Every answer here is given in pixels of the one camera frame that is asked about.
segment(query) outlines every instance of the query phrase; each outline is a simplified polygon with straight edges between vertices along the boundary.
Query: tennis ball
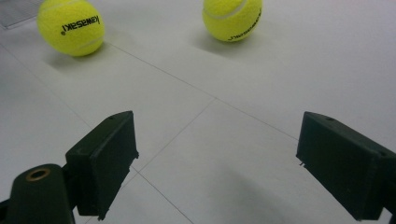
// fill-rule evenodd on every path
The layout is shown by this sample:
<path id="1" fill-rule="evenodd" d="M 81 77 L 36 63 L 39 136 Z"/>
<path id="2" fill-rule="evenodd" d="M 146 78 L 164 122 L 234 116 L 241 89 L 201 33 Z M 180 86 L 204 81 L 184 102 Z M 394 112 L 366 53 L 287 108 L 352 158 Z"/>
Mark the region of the tennis ball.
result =
<path id="1" fill-rule="evenodd" d="M 262 0 L 205 0 L 202 16 L 216 39 L 234 42 L 248 37 L 262 14 Z"/>
<path id="2" fill-rule="evenodd" d="M 47 43 L 71 56 L 93 53 L 105 35 L 101 15 L 85 0 L 45 0 L 38 10 L 37 27 Z"/>

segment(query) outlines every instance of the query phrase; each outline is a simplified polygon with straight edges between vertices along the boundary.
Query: black logo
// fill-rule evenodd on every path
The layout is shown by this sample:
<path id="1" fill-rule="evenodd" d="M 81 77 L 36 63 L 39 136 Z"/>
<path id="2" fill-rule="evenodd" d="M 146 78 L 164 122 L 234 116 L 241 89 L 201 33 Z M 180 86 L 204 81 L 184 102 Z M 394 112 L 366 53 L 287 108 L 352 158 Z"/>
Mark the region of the black logo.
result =
<path id="1" fill-rule="evenodd" d="M 238 38 L 241 38 L 241 37 L 244 36 L 244 35 L 247 35 L 247 34 L 257 25 L 257 22 L 259 22 L 259 19 L 260 19 L 260 16 L 261 16 L 261 15 L 262 15 L 262 9 L 260 8 L 259 16 L 258 16 L 257 19 L 253 22 L 253 24 L 252 24 L 244 33 L 239 34 L 239 35 L 230 36 L 230 38 L 228 39 L 228 41 L 234 40 L 234 39 L 238 39 Z"/>
<path id="2" fill-rule="evenodd" d="M 93 17 L 89 17 L 85 20 L 75 21 L 75 22 L 65 24 L 62 26 L 63 31 L 61 31 L 61 35 L 66 35 L 66 32 L 68 32 L 68 31 L 77 30 L 78 28 L 82 28 L 84 26 L 92 25 L 95 23 L 100 24 L 99 16 L 93 16 Z"/>

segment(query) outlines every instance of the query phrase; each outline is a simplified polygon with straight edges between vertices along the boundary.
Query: screw hole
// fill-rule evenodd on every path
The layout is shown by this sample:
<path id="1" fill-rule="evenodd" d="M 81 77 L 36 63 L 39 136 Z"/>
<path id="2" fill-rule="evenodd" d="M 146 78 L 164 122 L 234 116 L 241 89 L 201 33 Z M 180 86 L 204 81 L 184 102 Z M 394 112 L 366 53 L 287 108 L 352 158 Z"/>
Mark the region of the screw hole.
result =
<path id="1" fill-rule="evenodd" d="M 37 181 L 45 178 L 49 174 L 50 174 L 50 169 L 47 168 L 36 169 L 26 176 L 26 180 L 30 182 Z"/>

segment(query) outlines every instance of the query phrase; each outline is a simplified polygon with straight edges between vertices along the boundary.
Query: floor tile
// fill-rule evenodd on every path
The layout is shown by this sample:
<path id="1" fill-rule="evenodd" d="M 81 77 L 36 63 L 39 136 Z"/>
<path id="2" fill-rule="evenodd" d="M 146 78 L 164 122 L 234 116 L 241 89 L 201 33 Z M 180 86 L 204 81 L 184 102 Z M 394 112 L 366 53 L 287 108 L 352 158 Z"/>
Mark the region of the floor tile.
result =
<path id="1" fill-rule="evenodd" d="M 391 1 L 264 1 L 252 36 L 233 44 L 208 35 L 202 2 L 97 5 L 109 43 L 294 138 L 314 111 L 396 144 Z"/>
<path id="2" fill-rule="evenodd" d="M 0 45 L 0 99 L 18 98 L 44 86 L 11 53 Z"/>
<path id="3" fill-rule="evenodd" d="M 90 126 L 121 111 L 134 112 L 137 170 L 213 99 L 109 45 L 91 57 L 49 63 L 61 74 L 49 87 Z"/>
<path id="4" fill-rule="evenodd" d="M 22 86 L 8 84 L 16 89 Z M 63 166 L 64 154 L 90 127 L 46 89 L 20 94 L 2 92 L 0 199 L 4 200 L 9 197 L 13 179 L 20 173 L 45 163 Z"/>
<path id="5" fill-rule="evenodd" d="M 215 102 L 141 174 L 196 224 L 355 223 L 299 166 L 296 148 L 289 136 Z"/>
<path id="6" fill-rule="evenodd" d="M 190 223 L 141 175 L 134 177 L 117 195 L 105 220 L 93 223 Z"/>
<path id="7" fill-rule="evenodd" d="M 46 63 L 46 60 L 62 57 L 62 54 L 48 45 L 37 30 L 35 21 L 30 21 L 20 27 L 4 30 L 0 33 L 2 44 L 44 85 L 59 80 L 56 69 Z"/>

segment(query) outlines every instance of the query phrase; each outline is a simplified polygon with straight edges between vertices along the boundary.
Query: white surface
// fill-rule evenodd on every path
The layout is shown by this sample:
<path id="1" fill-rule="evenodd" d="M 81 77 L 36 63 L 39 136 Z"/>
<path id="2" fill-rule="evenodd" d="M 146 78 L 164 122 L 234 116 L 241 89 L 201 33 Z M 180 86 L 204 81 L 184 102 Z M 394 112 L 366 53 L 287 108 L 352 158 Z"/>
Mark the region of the white surface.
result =
<path id="1" fill-rule="evenodd" d="M 106 42 L 88 57 L 54 51 L 34 22 L 0 31 L 0 200 L 133 110 L 139 174 L 106 223 L 355 223 L 298 165 L 297 139 L 312 111 L 396 151 L 396 2 L 264 1 L 234 44 L 207 34 L 202 1 L 92 3 Z"/>

